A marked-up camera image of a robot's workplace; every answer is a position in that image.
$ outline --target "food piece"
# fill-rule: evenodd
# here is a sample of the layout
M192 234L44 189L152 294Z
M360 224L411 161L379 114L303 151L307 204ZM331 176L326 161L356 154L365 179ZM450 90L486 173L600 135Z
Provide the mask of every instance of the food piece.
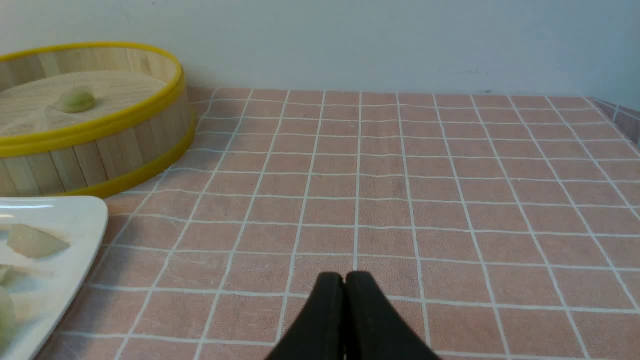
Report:
M11 265L0 265L0 285L7 279L11 270L13 270Z
M9 292L0 286L0 354L9 346L17 330L13 300Z
M67 242L51 234L22 224L11 226L7 245L18 254L35 259L53 255L69 247Z
M95 106L95 98L87 86L77 86L62 93L56 107L65 113L79 113Z

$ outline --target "steamer basket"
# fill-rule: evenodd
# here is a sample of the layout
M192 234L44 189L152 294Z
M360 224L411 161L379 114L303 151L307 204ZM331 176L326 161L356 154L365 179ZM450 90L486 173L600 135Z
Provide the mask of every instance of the steamer basket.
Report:
M79 85L93 109L52 105ZM0 56L0 196L107 197L169 167L194 133L184 72L162 49L84 43Z

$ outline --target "white wall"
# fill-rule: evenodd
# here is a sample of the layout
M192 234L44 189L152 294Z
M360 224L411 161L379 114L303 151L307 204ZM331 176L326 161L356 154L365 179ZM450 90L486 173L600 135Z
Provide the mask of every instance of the white wall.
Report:
M191 83L584 94L640 108L639 0L1 0L0 53L129 40Z

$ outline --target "white rectangular plate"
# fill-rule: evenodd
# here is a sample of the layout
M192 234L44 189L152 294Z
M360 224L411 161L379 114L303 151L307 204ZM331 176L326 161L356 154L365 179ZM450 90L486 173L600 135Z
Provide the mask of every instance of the white rectangular plate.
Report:
M20 327L0 360L32 359L38 353L93 263L107 219L107 206L96 197L0 197L0 263L25 266L30 272L6 284ZM48 258L25 258L6 244L10 224L36 227L71 246Z

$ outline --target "white grid line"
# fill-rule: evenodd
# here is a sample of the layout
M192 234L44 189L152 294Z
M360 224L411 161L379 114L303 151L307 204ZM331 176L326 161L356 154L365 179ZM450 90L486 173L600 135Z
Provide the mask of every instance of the white grid line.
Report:
M360 158L361 158L361 144L362 144L362 92L358 92L358 148L357 148L357 158L356 158L356 196L355 196L355 207L354 207L354 224L356 227L353 228L353 260L352 260L352 269L358 270L358 224L360 223Z
M213 99L213 102L219 102L219 101L246 101L246 100L251 100L251 101L262 101L262 102L280 102L282 103L281 100L266 100L266 99L246 99L246 98L224 98L224 99ZM198 104L198 103L203 103L205 101L193 101L191 102L192 104ZM293 105L314 105L314 106L318 106L320 107L320 104L309 104L306 102L288 102L287 104L293 104ZM358 105L354 105L354 104L325 104L326 106L348 106L351 108L354 108ZM368 107L372 107L372 108L379 108L382 106L396 106L396 105L400 105L400 106L411 106L414 108L432 108L435 109L435 105L434 106L428 106L428 105L416 105L416 104L406 104L404 102L400 102L400 103L388 103L388 104L363 104L362 106L368 106ZM468 106L438 106L438 108L440 109L464 109L464 110L473 110L474 108L470 108ZM502 106L481 106L478 107L479 109L502 109L502 110L513 110L514 108L506 108L506 107L502 107ZM550 108L519 108L520 110L551 110ZM597 108L595 106L592 106L590 108L570 108L570 109L562 109L564 110L568 110L568 111L581 111L581 110L597 110Z
M303 135L303 134L291 134L291 135L298 135L298 136L313 136L315 137L315 135ZM325 136L325 137L329 137L329 138L353 138L356 139L358 137L362 137L362 138L398 138L400 139L400 136ZM405 138L415 138L414 136L404 136ZM420 138L420 139L441 139L442 138ZM506 141L521 141L522 139L509 139ZM224 153L224 152L229 152L231 154L266 154L266 151L225 151L225 150L216 150L216 149L209 149L206 147L192 147L189 150L187 150L188 152L191 151L206 151L206 152L217 152L217 153ZM272 154L283 154L283 155L311 155L311 152L272 152ZM327 156L356 156L357 153L337 153L337 152L317 152L316 155L327 155ZM385 156L402 156L402 151L398 154L370 154L370 153L362 153L362 155L366 155L366 156L376 156L376 157L385 157ZM448 158L448 156L445 155L406 155L407 158ZM461 155L453 155L451 156L452 158L460 158L460 159L496 159L495 156L461 156ZM514 159L514 160L542 160L544 158L540 157L540 158L530 158L527 156L499 156L499 158L501 159ZM576 161L591 161L589 158L548 158L549 160L576 160ZM598 159L594 159L597 161L640 161L640 157L637 156L635 158L598 158Z
M198 169L198 168L188 168L188 167L176 167L176 168L171 168L168 169L167 172L171 172L171 171L177 171L177 170L193 170L193 171L198 171L198 172L209 172L211 173L213 170L202 170L202 169ZM224 171L218 171L219 173L222 174L255 174L255 175L259 175L260 172L259 171L233 171L233 170L224 170ZM306 172L265 172L265 174L268 175L306 175ZM312 173L312 175L322 175L322 176L354 176L356 175L356 173L354 172L314 172ZM390 177L390 176L402 176L402 174L398 173L398 174L361 174L361 175L365 175L365 176L373 176L373 177ZM421 176L421 175L409 175L409 177L417 177L420 179L454 179L453 176ZM459 176L458 179L462 179L462 180L498 180L498 179L505 179L504 177L464 177L464 176ZM531 178L531 177L512 177L511 179L513 180L527 180L527 181L550 181L550 182L556 182L558 181L557 179L535 179L535 178ZM564 183L570 183L570 182L585 182L585 183L610 183L610 181L607 180L592 180L592 179L562 179L560 180L561 182ZM612 182L614 183L632 183L632 184L637 184L640 183L640 180L612 180ZM126 191L124 193L146 193L147 191L143 191L143 190L129 190Z
M91 332L83 332L83 331L62 331L59 332L61 335L66 336L79 336L82 338L90 338L90 339L120 339L124 338L126 334L94 334ZM171 341L175 343L198 343L198 340L195 339L186 339L186 338L171 338L168 336L155 336L155 335L146 335L146 334L134 334L131 338L136 339L146 339L146 340L159 340L159 341ZM204 343L207 344L228 344L228 345L248 345L248 346L264 346L264 347L273 347L275 343L268 341L248 341L248 340L218 340L218 339L209 339L205 340ZM507 356L505 354L492 354L492 353L484 353L484 352L457 352L457 351L436 351L438 355L441 356L460 356L460 357L478 357L478 358L499 358L506 359ZM518 360L584 360L582 357L556 357L556 356L532 356L532 355L518 355L514 354L513 357Z
M410 230L411 227L405 227L403 229ZM522 231L520 234L529 234L528 232ZM170 252L170 249L160 249L154 247L145 247L139 245L126 245L126 244L113 244L112 247L123 248L123 249L133 249L133 250L141 250L141 251L151 251L151 252ZM174 250L173 253L194 253L194 254L228 254L231 250L200 250L200 249L177 249ZM252 255L291 255L290 252L264 252L264 251L240 251L237 250L236 254L252 254ZM297 252L297 255L301 256L353 256L350 252ZM402 255L390 255L390 254L367 254L367 253L358 253L358 256L362 257L370 257L370 258L396 258L396 259L410 259L415 260L415 256L402 256ZM417 259L421 261L438 261L443 263L460 263L460 264L480 264L480 261L474 260L457 260L457 259L444 259L444 258L425 258L424 256L419 256ZM542 267L547 266L544 263L512 263L508 261L485 261L487 265L507 265L507 266L523 266L523 267ZM563 264L550 264L549 266L553 268L569 268L569 269L581 269L581 270L610 270L611 267L607 266L599 266L599 265L563 265ZM633 267L616 267L615 269L623 272L640 272L639 268ZM90 283L90 285L99 285L95 282Z
M278 127L276 128L276 132L280 129L280 126L282 125L282 115L284 114L284 109L285 106L287 104L287 99L289 98L289 91L287 91L287 95L285 96L284 99L284 103L282 105L282 109L280 110L280 118L278 120ZM255 185L255 189L253 190L253 197L251 197L251 200L249 201L249 205L247 207L246 213L244 215L244 220L242 225L240 226L240 231L238 232L237 238L236 238L236 242L234 243L233 248L231 249L231 252L229 252L229 257L227 259L227 267L225 269L225 273L224 275L222 275L222 279L220 279L220 285L218 286L219 290L222 290L224 288L225 285L225 281L227 280L227 277L231 271L231 264L233 262L233 257L234 254L236 252L236 249L238 247L238 245L240 244L240 240L242 238L242 235L244 233L244 229L247 225L247 221L249 220L249 215L251 213L251 210L253 208L253 203L255 202L255 195L258 192L258 189L260 188L260 184L262 183L262 178L264 177L264 171L267 168L267 164L269 163L269 158L271 157L271 151L273 150L273 147L275 145L276 142L276 137L272 137L271 139L271 145L269 146L269 153L267 153L267 156L264 160L264 164L262 165L262 172L260 172L260 176L258 177L258 181ZM198 344L198 348L196 349L196 353L193 356L193 360L198 360L198 358L200 357L200 352L202 351L202 342L206 339L207 337L207 333L209 332L209 328L211 327L212 321L213 321L213 317L214 317L214 313L216 311L216 307L218 305L218 301L220 301L220 294L217 293L216 296L213 299L213 303L211 304L211 309L209 310L209 316L207 317L207 322L205 323L205 327L204 330L202 332L202 336L200 337L201 342Z
M639 120L637 115L633 115L633 114L630 114L630 113L626 112L625 110L620 108L620 105L616 105L615 111L616 111L616 113L623 113L628 117L632 117L633 119Z
M475 100L473 99L473 97L470 97L472 103L475 104ZM533 139L534 143L536 144L536 146L538 146L538 143L536 141L536 139L533 137L533 134L531 133L531 129L529 129L529 126L527 124L524 124L524 120L522 119L522 116L520 114L520 112L518 110L516 110L516 113L518 115L518 118L520 120L522 120L522 123L524 125L524 127L527 129L527 132L529 132L529 136ZM480 112L476 109L476 114L477 116L480 118L480 120L482 121L482 118L480 117ZM484 131L488 134L488 130L486 128L486 126L483 124L482 127L484 128ZM491 148L493 150L493 153L496 154L497 156L497 151L495 149L495 146L493 145L493 141L489 140L489 144L491 145ZM554 173L555 177L558 178L556 171L551 167L551 164L548 162L548 160L545 160L547 162L547 166L551 169L551 171ZM584 354L584 356L589 359L589 352L587 351L587 346L584 344L584 341L582 340L582 335L580 335L580 331L578 330L577 325L575 324L575 321L573 319L573 316L571 315L571 312L567 309L567 304L566 301L564 300L564 295L562 294L562 292L560 291L560 287L558 286L557 283L557 279L553 273L553 270L551 269L551 266L549 266L549 260L547 259L547 255L544 253L544 251L542 250L542 246L540 245L540 242L538 241L538 237L536 236L536 234L534 234L533 231L533 226L531 225L530 221L529 221L529 217L527 217L527 213L524 211L524 208L522 207L522 204L520 203L520 198L518 196L518 193L515 190L515 187L513 186L513 183L511 182L509 176L507 175L507 170L504 168L504 165L502 164L502 161L500 159L498 159L498 165L500 166L500 170L502 171L502 173L504 174L505 178L507 179L507 185L509 185L509 189L511 190L511 194L513 195L513 198L516 200L516 203L518 203L518 209L520 210L520 214L522 215L522 218L524 219L525 223L527 224L527 229L530 232L531 238L533 239L533 242L536 246L536 249L538 250L538 252L540 253L540 256L542 257L542 260L544 261L544 263L546 264L546 268L547 268L547 272L549 274L549 277L551 278L551 281L554 285L554 289L556 291L556 294L560 300L560 304L562 304L562 307L565 308L564 312L567 315L567 318L569 320L569 323L571 324L571 327L573 329L573 333L578 341L578 344L580 345L580 349L582 350L582 353Z
M438 107L438 109L462 109L462 110L473 110L473 108L441 108ZM503 109L503 110L541 110L541 111L553 111L553 109L527 109L527 108L518 108L518 109L506 109L506 108L482 108L483 110L485 109ZM588 108L588 109L561 109L561 111L584 111L584 110L595 110L595 111L599 111L597 108ZM435 121L431 121L431 120L409 120L409 119L402 119L402 116L397 116L399 117L400 121L402 122L435 122ZM212 116L212 115L208 115L205 114L203 116L204 119L215 119L215 120L235 120L235 119L239 119L240 115L233 115L233 116L225 116L225 117L221 117L221 116ZM255 120L275 120L278 117L269 117L269 116L247 116L245 117L246 119L255 119ZM283 117L282 120L319 120L319 118L317 117ZM338 118L323 118L322 120L327 120L327 121L352 121L352 122L356 122L358 121L357 119L338 119ZM384 119L384 120L363 120L362 122L385 122L385 121L396 121L398 119ZM440 122L443 122L445 124L447 123L464 123L464 124L478 124L479 121L477 120L466 120L466 121L457 121L457 120L441 120ZM606 119L603 119L602 121L593 121L593 122L576 122L576 124L603 124L606 122ZM494 121L491 122L493 124L509 124L509 122L499 122L499 121ZM558 125L560 123L558 122L548 122L548 123L538 123L538 122L529 122L528 124L532 124L532 125L536 125L536 124L552 124L552 125Z
M252 197L253 195L243 194L243 193L216 193L216 192L196 192L191 190L182 190L179 188L175 189L162 189L152 191L152 193L162 193L162 192L184 192L190 194L200 194L204 193L205 195L213 195L218 197ZM148 192L128 192L128 193L148 193ZM297 195L275 195L275 194L259 194L256 195L258 198L271 197L276 199L304 199L304 196ZM435 199L407 199L402 197L353 197L353 196L307 196L306 199L315 199L315 200L370 200L370 201L390 201L390 200L398 200L398 201L411 201L411 202L443 202L448 204L461 204L462 201L459 200L435 200ZM498 202L498 201L466 201L467 204L484 204L484 205L517 205L517 202ZM522 205L533 205L533 206L557 206L564 208L619 208L619 209L628 209L627 205L603 205L603 204L575 204L571 205L570 203L547 203L547 202L520 202Z
M436 114L438 115L438 119L440 119L440 110L438 109L438 103L436 100L436 96L433 95L433 103L436 106ZM449 148L449 141L446 138L446 132L445 132L445 128L444 125L440 125L440 129L442 131L443 136L445 137L444 140L444 144L445 147L447 148L447 154L449 155L449 163L451 166L451 170L453 172L453 176L456 180L456 187L458 188L458 193L460 195L460 200L462 200L462 208L465 212L465 218L467 219L467 225L468 228L470 230L470 234L471 234L471 239L474 242L474 247L476 249L476 254L478 256L478 260L480 260L480 266L482 268L483 271L483 275L484 275L484 284L486 286L487 292L489 293L489 299L491 300L491 304L494 305L493 306L493 315L495 316L495 321L496 321L496 325L498 327L498 332L500 333L500 340L502 342L502 346L504 348L504 353L507 355L508 359L511 359L511 355L510 355L510 351L509 351L509 343L507 342L507 337L504 333L504 326L502 324L502 320L500 319L500 313L498 312L498 309L495 307L496 305L496 301L495 301L495 295L493 294L493 288L491 287L491 280L489 278L489 271L486 267L486 264L484 263L484 258L482 255L482 252L480 251L480 246L478 245L478 240L476 238L476 233L474 232L474 227L473 227L473 223L471 221L471 216L469 214L469 210L468 210L468 206L465 203L465 196L462 192L462 187L460 185L460 180L458 179L458 173L456 171L456 167L453 163L453 158L451 158L451 150Z
M202 117L203 119L207 119L207 120L239 120L240 117ZM250 119L250 120L277 120L278 118L276 117L242 117L242 119ZM316 119L316 118L308 118L308 117L289 117L289 118L283 118L282 120L297 120L297 121L318 121L320 119ZM348 120L348 119L322 119L325 121L332 121L332 122L358 122L357 119L353 119L353 120ZM419 124L439 124L440 121L429 121L429 120L407 120L407 119L388 119L388 120L360 120L360 122L375 122L375 123L381 123L381 122L397 122L398 120L400 120L403 124L405 122L415 122L415 123L419 123ZM443 120L441 121L444 124L480 124L479 120L469 120L469 121L455 121L455 120ZM485 124L494 124L494 125L520 125L521 122L507 122L507 121L486 121L484 122ZM606 119L602 119L602 121L592 121L592 122L576 122L576 123L571 123L572 125L604 125L607 123ZM562 122L528 122L528 124L530 125L563 125ZM198 133L228 133L225 131L200 131ZM264 134L273 134L274 132L267 132L267 133L245 133L244 131L240 130L238 132L238 134L242 134L242 135L264 135ZM298 133L279 133L280 135L300 135Z
M320 115L322 115L323 108L324 108L324 95L325 95L325 92L323 92L322 94L323 105L320 107ZM287 285L285 287L285 293L289 293L291 290L291 283L293 280L293 273L294 273L295 264L296 264L296 252L298 251L298 244L300 243L300 233L302 232L302 224L304 223L305 211L307 209L307 199L309 195L309 188L311 185L311 173L312 173L311 170L314 168L314 162L316 160L318 134L320 133L321 126L322 126L322 120L320 120L317 124L316 138L314 140L314 151L313 151L313 154L311 155L311 161L309 163L309 171L307 174L307 183L305 184L305 194L302 198L302 205L300 206L300 217L298 219L298 226L296 229L296 239L294 240L293 249L291 249L291 257L289 259L289 273L287 275ZM284 297L282 298L280 317L278 318L278 326L276 328L276 341L280 340L280 338L282 337L282 331L284 327L284 317L287 312L287 303L288 303L288 297L287 295L284 295Z
M239 120L240 118L231 118L231 119L210 119L210 118L205 118L205 119L209 119L209 120ZM284 119L284 120L298 120L298 121L320 121L319 119ZM422 121L422 120L400 120L400 119L391 119L391 120L329 120L329 119L322 119L324 121L332 121L332 122L372 122L372 123L376 123L376 124L380 124L382 122L398 122L400 121L401 124L405 124L407 122L414 122L416 124L439 124L440 121ZM474 122L470 122L470 121L444 121L444 124L480 124L480 121L474 121ZM492 121L484 121L485 124L491 124L491 125L522 125L521 122L492 122ZM528 123L530 125L564 125L562 122L530 122ZM606 125L608 124L606 120L603 121L597 121L597 122L577 122L577 123L571 123L571 125L575 125L575 126L582 126L582 125ZM202 131L197 131L196 134L207 134L207 133L216 133L216 134L232 134L233 132L231 131L215 131L215 130L202 130ZM275 133L272 131L267 131L264 133L247 133L244 131L238 131L237 132L240 135L306 135L306 136L313 136L313 134L308 134L308 133ZM332 134L321 134L320 136L335 136L335 137L341 137L341 138L355 138L356 135L332 135ZM366 135L365 137L369 137L369 138L391 138L394 136L398 136L398 135L387 135L387 136L376 136L376 135Z
M189 289L189 288L149 288L149 287L130 287L130 286L110 286L101 284L85 284L84 288L93 288L106 291L119 291L119 292L143 292L153 291L154 293L172 293L172 292L184 292L191 294L222 294L222 295L236 295L243 297L294 297L299 299L307 299L309 293L256 293L252 291L229 291L229 290L214 290L214 289ZM397 295L385 295L389 300L400 300L422 304L437 304L437 305L451 305L451 306L466 306L466 307L496 307L498 309L523 309L523 310L555 310L555 311L579 311L583 313L597 313L597 314L637 314L635 309L617 309L613 307L581 307L581 306L554 306L554 305L521 305L521 304L507 304L491 302L473 302L473 301L458 301L458 300L445 300L445 299L418 299L414 297L404 297Z
M158 214L136 214L137 217L153 217L153 218L163 218L167 220L174 220L178 222L186 222L187 220L183 218L177 217L169 217L166 215L158 215ZM192 220L191 223L196 224L242 224L241 220ZM256 224L256 225L297 225L297 223L292 222L268 222L268 221L247 221L247 224ZM354 228L354 225L337 225L337 224L303 224L303 226L307 227L338 227L338 228ZM410 226L376 226L376 225L362 225L358 224L359 228L367 228L367 229L411 229ZM419 230L444 230L444 231L458 231L463 233L469 233L469 229L458 229L458 228L447 228L447 227L431 227L431 226L416 226L416 229ZM500 234L529 234L529 231L508 231L508 230L499 230L499 229L474 229L476 233L500 233ZM534 234L540 235L571 235L571 236L590 236L590 233L562 233L562 232L554 232L554 231L535 231ZM593 233L598 237L618 237L618 238L637 238L637 234L602 234L602 233Z
M398 113L400 112L400 100L398 98L398 94L396 93L396 102ZM415 267L418 275L418 289L420 290L420 299L424 300L426 298L426 294L424 291L424 284L422 283L422 261L420 260L420 249L418 247L418 236L416 235L415 230L415 216L413 214L413 202L411 196L411 184L409 182L409 173L406 166L406 156L405 156L405 148L404 148L404 139L403 139L403 130L402 123L398 120L398 127L400 131L400 148L402 148L402 156L403 156L403 168L404 168L404 185L406 186L406 197L409 205L409 219L411 221L411 236L413 240L413 253L415 254ZM424 324L424 339L427 345L431 346L431 332L429 329L429 314L427 312L427 305L422 303L422 319Z
M211 99L213 99L213 96L215 95L215 91L211 94ZM211 176L209 177L209 180L207 182L207 186L209 185L209 183L213 180L213 177L215 175L215 170L211 173ZM158 184L160 183L160 180L158 180L158 182L155 184L154 189L157 188ZM176 239L176 242L173 244L172 250L177 248L178 244L180 243L182 237L184 236L184 233L187 230L187 227L189 226L189 220L191 220L193 218L193 215L195 214L196 209L198 208L198 204L200 203L200 200L202 199L202 194L200 194L198 196L198 198L196 199L196 202L193 206L193 209L191 210L191 214L189 215L189 219L187 220L186 224L184 224L184 227L182 228L182 231L180 232L180 234L178 235L178 238ZM122 231L124 231L126 225L122 227L121 229L121 233ZM167 254L167 256L164 259L164 263L163 263L163 267L162 269L160 269L160 271L158 272L158 274L156 275L156 278L154 279L152 288L155 288L158 284L158 282L160 281L160 278L162 278L162 275L164 274L164 271L166 270L167 266L169 265L169 261L171 260L171 255L172 253L169 252ZM129 328L129 332L127 333L127 337L123 340L123 342L120 344L120 347L118 348L118 351L116 352L116 355L114 357L115 360L119 360L120 357L122 356L122 352L124 351L124 348L127 346L128 342L129 342L129 336L131 334L133 334L135 328L138 326L138 323L140 322L140 320L142 319L143 313L145 312L150 300L151 300L151 295L152 295L152 291L149 290L147 292L147 295L145 296L145 300L142 304L142 307L140 309L140 311L138 312L138 314L136 315L136 318L134 319L133 323L131 324L131 328Z
M548 97L545 97L545 98L551 104L553 109L555 109L555 111L558 114L558 116L560 116L560 118L563 121L565 121L565 119L562 116L562 114L556 109L556 106L551 101L549 101ZM575 130L572 127L569 127L569 128L571 129L571 132L575 136L576 135ZM636 210L629 204L629 202L627 201L627 198L622 194L620 189L618 189L618 187L611 181L611 178L609 177L607 172L605 172L604 169L600 166L600 164L593 159L591 153L589 152L589 149L587 149L587 147L581 141L580 141L580 146L582 146L582 149L587 153L587 155L589 155L589 157L591 158L591 161L596 165L596 167L599 169L599 171L608 180L609 184L614 188L614 190L616 190L616 193L618 194L618 196L623 199L623 201L625 202L625 205L628 207L629 210L631 210L631 212L635 216L635 218L638 221L640 221L640 216L638 216L638 213L636 212ZM569 198L569 201L571 202L571 204L575 205L574 202L573 202L573 199L569 196L569 193L566 191L566 188L564 187L564 184L560 184L560 186L563 188L563 190L564 190L566 196ZM633 294L631 294L631 291L629 291L629 289L627 288L627 285L625 284L624 280L620 276L620 273L617 270L615 270L613 261L611 261L611 258L609 257L609 255L607 254L605 249L602 247L602 244L600 243L600 240L598 240L598 238L595 235L592 234L591 226L588 224L587 220L584 218L584 215L582 214L582 212L580 211L579 208L576 208L576 212L578 213L578 216L580 217L580 220L582 221L582 223L586 227L587 231L591 234L591 238L593 239L593 242L596 244L596 246L598 247L598 249L600 250L600 252L604 256L605 260L609 264L609 267L611 268L611 271L613 271L613 274L616 276L616 280L618 280L620 286L622 287L623 291L627 295L627 298L629 299L631 304L636 309L636 312L640 315L640 307L638 306Z
M473 125L480 125L479 122L473 123ZM551 125L556 125L556 126L563 126L563 127L570 127L569 125L564 125L564 124L551 124ZM271 133L236 133L238 135L264 135L264 136L278 136L278 135L294 135L294 136L314 136L314 135L310 135L310 134L297 134L297 133L285 133L285 134L271 134ZM327 137L327 138L356 138L355 135L320 135L321 137ZM362 138L373 138L373 139L381 139L381 138L399 138L399 135L390 135L390 136L372 136L372 135L363 135L361 136ZM405 136L405 138L411 138L411 139L442 139L441 136ZM471 138L471 137L447 137L448 140L487 140L489 138L484 137L484 138ZM511 142L530 142L532 140L532 138L526 138L526 139L516 139L516 138L496 138L496 137L491 137L492 140L502 140L502 141L511 141ZM626 138L623 138L622 135L619 138L605 138L605 139L577 139L577 138L538 138L537 140L539 141L543 141L543 142L626 142L628 141ZM209 152L222 152L222 150L214 150L214 149L208 149L208 148L198 148L198 147L193 147L190 148L189 151L209 151ZM247 153L257 153L257 154L264 154L265 152L259 152L259 151L231 151L231 152L247 152ZM309 152L274 152L274 154L310 154ZM382 156L387 156L387 155L399 155L399 154L382 154Z
M158 186L158 184L160 183L160 180L164 178L164 175L166 174L166 172L164 172L160 179L158 179L158 181L154 184L153 188L156 188ZM90 282L93 280L93 278L95 278L96 274L97 274L97 270L102 266L102 263L104 262L104 260L106 259L109 251L111 250L111 246L115 244L116 240L120 238L120 236L122 235L122 233L124 233L125 228L131 223L131 220L138 214L138 212L140 211L140 209L145 205L145 203L147 202L147 200L151 197L151 195L153 195L153 191L148 192L147 196L142 199L142 201L138 204L138 206L136 206L136 208L133 210L132 213L129 214L120 214L123 216L127 216L127 220L124 222L124 225L122 226L122 228L118 231L118 233L116 234L116 236L113 237L113 240L111 240L111 243L107 246L105 252L103 253L102 257L100 259L94 259L94 263L95 263L95 267L94 267L94 271L91 274L91 276L88 276L84 281L85 282Z

